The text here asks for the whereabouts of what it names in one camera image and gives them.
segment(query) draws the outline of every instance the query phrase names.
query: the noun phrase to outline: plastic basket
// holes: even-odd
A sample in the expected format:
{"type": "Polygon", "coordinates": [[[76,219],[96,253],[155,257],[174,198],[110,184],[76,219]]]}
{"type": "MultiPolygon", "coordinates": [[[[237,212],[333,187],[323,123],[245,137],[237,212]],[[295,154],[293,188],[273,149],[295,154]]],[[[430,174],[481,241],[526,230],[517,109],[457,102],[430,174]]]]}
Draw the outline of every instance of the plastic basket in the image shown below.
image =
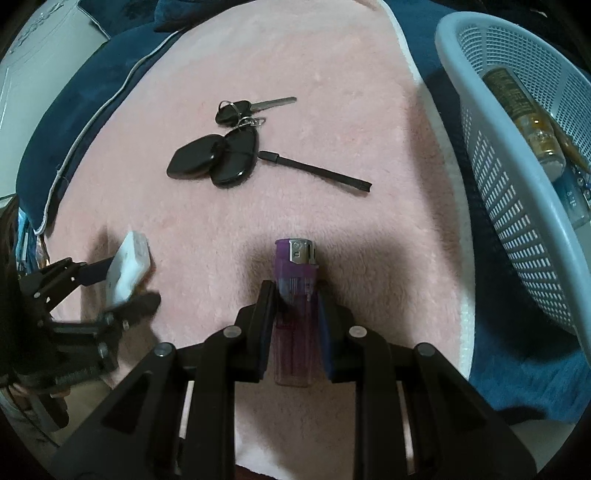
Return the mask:
{"type": "Polygon", "coordinates": [[[579,338],[591,364],[591,275],[552,184],[479,73],[506,65],[591,158],[591,83],[555,48],[490,15],[441,19],[437,52],[457,90],[472,170],[486,211],[531,297],[579,338]]]}

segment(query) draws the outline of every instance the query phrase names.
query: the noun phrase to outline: silver screw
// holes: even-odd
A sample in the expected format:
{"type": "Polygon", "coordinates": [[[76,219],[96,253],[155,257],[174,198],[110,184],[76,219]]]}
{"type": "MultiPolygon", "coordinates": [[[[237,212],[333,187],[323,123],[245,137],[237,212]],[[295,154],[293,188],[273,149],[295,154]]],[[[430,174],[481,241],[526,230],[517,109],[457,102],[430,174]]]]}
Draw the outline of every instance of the silver screw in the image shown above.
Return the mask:
{"type": "Polygon", "coordinates": [[[418,353],[420,353],[422,356],[435,355],[435,349],[433,348],[433,345],[431,345],[430,343],[420,343],[417,347],[417,350],[418,353]]]}
{"type": "Polygon", "coordinates": [[[106,358],[109,355],[109,347],[105,342],[99,343],[99,356],[101,358],[106,358]]]}
{"type": "Polygon", "coordinates": [[[173,351],[173,346],[167,342],[159,343],[154,348],[154,353],[157,356],[167,356],[167,355],[171,354],[172,351],[173,351]]]}
{"type": "Polygon", "coordinates": [[[242,329],[237,325],[230,325],[229,327],[226,327],[223,330],[223,335],[226,338],[240,337],[241,334],[242,334],[242,329]]]}
{"type": "Polygon", "coordinates": [[[368,331],[361,325],[354,325],[349,329],[349,335],[353,338],[363,338],[368,334],[368,331]]]}

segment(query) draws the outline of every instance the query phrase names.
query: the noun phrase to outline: pink blanket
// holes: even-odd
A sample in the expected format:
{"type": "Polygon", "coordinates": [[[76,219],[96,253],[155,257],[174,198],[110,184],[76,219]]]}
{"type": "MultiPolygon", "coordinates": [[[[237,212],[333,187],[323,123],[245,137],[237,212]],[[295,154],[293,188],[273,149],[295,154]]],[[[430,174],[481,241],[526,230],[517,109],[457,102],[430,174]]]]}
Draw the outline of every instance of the pink blanket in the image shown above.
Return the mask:
{"type": "MultiPolygon", "coordinates": [[[[378,0],[258,0],[186,33],[90,146],[47,238],[51,260],[112,255],[146,234],[163,302],[129,331],[116,383],[156,341],[202,342],[272,278],[274,241],[317,242],[322,275],[390,342],[435,344],[467,375],[473,259],[459,169],[391,12],[378,0]],[[175,150],[220,132],[221,100],[298,102],[265,112],[261,149],[370,181],[355,194],[259,162],[230,190],[169,179],[175,150]]],[[[62,319],[93,316],[99,288],[62,319]]],[[[277,479],[351,478],[353,385],[236,389],[238,464],[277,479]]]]}

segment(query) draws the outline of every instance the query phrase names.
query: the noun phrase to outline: key fob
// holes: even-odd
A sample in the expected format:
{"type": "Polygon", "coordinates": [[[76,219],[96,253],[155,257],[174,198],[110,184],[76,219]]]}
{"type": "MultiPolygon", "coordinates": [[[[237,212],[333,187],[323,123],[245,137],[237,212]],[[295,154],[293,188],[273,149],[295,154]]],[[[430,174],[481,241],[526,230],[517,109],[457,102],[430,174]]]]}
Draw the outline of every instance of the key fob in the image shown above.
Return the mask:
{"type": "Polygon", "coordinates": [[[252,125],[236,128],[226,134],[226,152],[209,171],[216,187],[230,188],[245,181],[256,163],[258,133],[252,125]]]}
{"type": "Polygon", "coordinates": [[[224,156],[225,148],[226,140],[221,135],[198,138],[174,153],[166,175],[181,180],[201,177],[224,156]]]}
{"type": "Polygon", "coordinates": [[[224,105],[221,107],[216,114],[216,123],[218,125],[223,125],[224,127],[235,127],[240,118],[243,116],[248,116],[249,110],[251,108],[251,103],[248,100],[240,100],[239,102],[234,102],[236,109],[232,105],[224,105]]]}

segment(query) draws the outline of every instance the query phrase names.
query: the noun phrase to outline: purple lighter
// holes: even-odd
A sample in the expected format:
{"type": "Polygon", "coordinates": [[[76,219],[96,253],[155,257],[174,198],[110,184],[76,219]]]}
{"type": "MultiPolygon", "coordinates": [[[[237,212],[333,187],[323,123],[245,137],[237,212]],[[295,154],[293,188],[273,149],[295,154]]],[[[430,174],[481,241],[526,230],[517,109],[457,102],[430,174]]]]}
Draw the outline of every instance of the purple lighter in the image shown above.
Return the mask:
{"type": "Polygon", "coordinates": [[[303,238],[275,244],[275,281],[282,299],[273,330],[275,382],[309,387],[318,348],[316,247],[303,238]]]}

